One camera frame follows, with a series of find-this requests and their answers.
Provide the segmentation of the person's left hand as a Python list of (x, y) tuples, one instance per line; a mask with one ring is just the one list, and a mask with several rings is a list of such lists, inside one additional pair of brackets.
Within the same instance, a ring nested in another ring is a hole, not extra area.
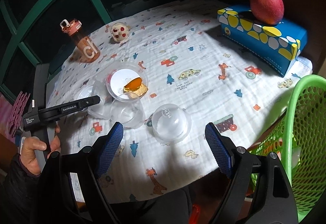
[[(50, 144), (51, 152), (58, 151), (61, 152), (61, 143), (58, 137), (60, 133), (60, 127), (57, 124), (55, 127), (55, 137)], [(39, 167), (35, 150), (44, 151), (46, 150), (46, 144), (43, 141), (40, 141), (36, 137), (26, 138), (22, 147), (22, 152), (20, 154), (20, 162), (34, 176), (38, 176), (41, 173)]]

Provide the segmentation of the dark sleeve forearm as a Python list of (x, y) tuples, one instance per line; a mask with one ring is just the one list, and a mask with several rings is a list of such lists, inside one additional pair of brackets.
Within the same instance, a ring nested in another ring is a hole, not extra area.
[(41, 223), (45, 218), (48, 191), (15, 154), (1, 184), (1, 223)]

